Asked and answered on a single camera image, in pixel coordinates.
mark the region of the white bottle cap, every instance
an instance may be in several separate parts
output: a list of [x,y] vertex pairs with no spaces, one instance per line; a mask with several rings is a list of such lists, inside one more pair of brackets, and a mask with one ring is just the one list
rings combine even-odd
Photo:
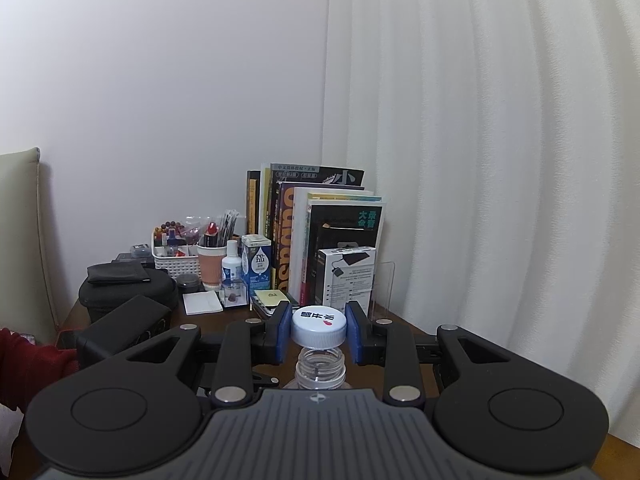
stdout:
[[330,306],[311,305],[293,314],[291,338],[312,350],[328,350],[340,346],[347,337],[347,318]]
[[229,240],[226,243],[226,255],[232,258],[238,257],[238,240]]

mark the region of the black case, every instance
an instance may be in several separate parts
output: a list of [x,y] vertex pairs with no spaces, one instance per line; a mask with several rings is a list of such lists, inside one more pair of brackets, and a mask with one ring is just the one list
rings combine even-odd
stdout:
[[146,296],[173,310],[178,305],[175,281],[160,269],[146,269],[148,282],[121,285],[92,285],[87,280],[80,286],[78,300],[89,312],[92,323],[118,308],[134,296]]

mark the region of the curtain fold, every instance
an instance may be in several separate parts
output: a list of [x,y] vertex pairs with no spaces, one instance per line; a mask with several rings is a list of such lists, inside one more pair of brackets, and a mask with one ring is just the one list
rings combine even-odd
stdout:
[[322,162],[388,199],[392,309],[590,387],[640,445],[640,0],[330,0]]

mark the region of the white notepad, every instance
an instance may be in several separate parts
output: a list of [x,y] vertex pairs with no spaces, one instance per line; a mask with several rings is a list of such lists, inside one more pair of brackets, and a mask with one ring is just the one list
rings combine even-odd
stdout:
[[183,294],[182,300],[184,301],[184,311],[187,316],[222,312],[222,305],[218,299],[218,293],[215,290]]

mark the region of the storage basket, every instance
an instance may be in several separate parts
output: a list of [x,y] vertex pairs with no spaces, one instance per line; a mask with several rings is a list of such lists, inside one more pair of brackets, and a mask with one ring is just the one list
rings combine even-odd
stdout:
[[151,235],[151,247],[154,252],[154,260],[156,269],[166,269],[173,279],[181,274],[197,274],[200,277],[200,262],[198,261],[198,253],[196,246],[180,246],[184,252],[188,250],[189,256],[158,256],[154,247],[154,237]]

